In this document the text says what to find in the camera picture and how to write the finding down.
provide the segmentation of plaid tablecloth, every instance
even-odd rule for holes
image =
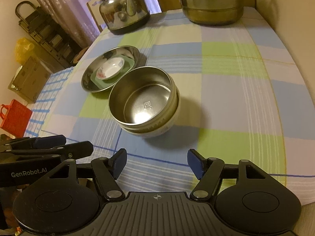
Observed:
[[[137,47],[141,66],[164,69],[179,88],[179,119],[159,137],[122,131],[110,116],[109,93],[81,87],[88,65],[120,45]],[[224,27],[193,24],[177,10],[152,15],[123,36],[105,29],[72,72],[52,75],[33,111],[26,136],[93,143],[93,154],[79,162],[125,148],[128,162],[118,180],[125,191],[191,191],[197,180],[186,156],[194,148],[226,163],[249,159],[302,204],[315,201],[315,109],[289,52],[253,8]]]

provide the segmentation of crosshair symbol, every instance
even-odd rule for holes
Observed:
[[[156,200],[159,200],[160,198],[162,198],[162,196],[157,194],[157,195],[154,195],[153,198],[155,198]]]

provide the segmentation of metal rack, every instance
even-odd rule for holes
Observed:
[[[23,18],[18,9],[22,4],[28,4],[35,10]],[[56,23],[43,9],[35,7],[29,1],[20,2],[15,8],[19,17],[19,25],[39,45],[48,51],[64,68],[70,67],[73,58],[82,50],[81,47]]]

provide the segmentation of metal bowl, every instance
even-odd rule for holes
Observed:
[[[155,128],[154,130],[152,131],[147,131],[147,132],[141,132],[141,133],[137,133],[137,132],[134,132],[134,131],[130,131],[128,129],[126,129],[125,127],[122,127],[123,130],[127,131],[128,133],[132,134],[132,135],[135,135],[135,136],[140,136],[140,137],[143,137],[143,138],[149,138],[149,137],[155,137],[155,136],[159,136],[159,135],[162,135],[164,134],[166,131],[168,131],[176,122],[178,116],[179,116],[179,113],[180,113],[180,107],[181,107],[181,95],[177,89],[177,100],[178,100],[178,103],[177,103],[177,108],[175,110],[175,113],[173,114],[173,116],[164,124],[162,125],[161,127],[159,128]]]
[[[131,71],[132,69],[134,69],[136,67],[136,65],[139,62],[139,58],[140,58],[139,50],[133,46],[120,46],[120,47],[117,47],[117,48],[114,48],[114,49],[111,49],[111,50],[105,52],[104,54],[97,57],[88,66],[88,68],[86,68],[86,70],[82,76],[82,79],[81,79],[81,85],[85,91],[87,91],[87,92],[100,92],[103,90],[110,90],[115,85],[115,83],[119,80],[119,78],[115,77],[115,78],[112,78],[111,80],[109,80],[109,81],[111,81],[112,84],[110,86],[108,86],[107,88],[104,88],[104,89],[100,89],[99,87],[97,87],[91,80],[91,75],[95,70],[97,70],[100,67],[100,62],[103,60],[106,61],[115,55],[124,55],[124,56],[134,60],[134,65],[128,71]]]
[[[178,106],[173,79],[157,67],[139,67],[113,87],[109,111],[121,127],[149,131],[164,125]]]

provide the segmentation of wooden floor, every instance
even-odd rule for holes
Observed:
[[[302,213],[294,233],[297,236],[315,236],[315,202],[302,206]]]

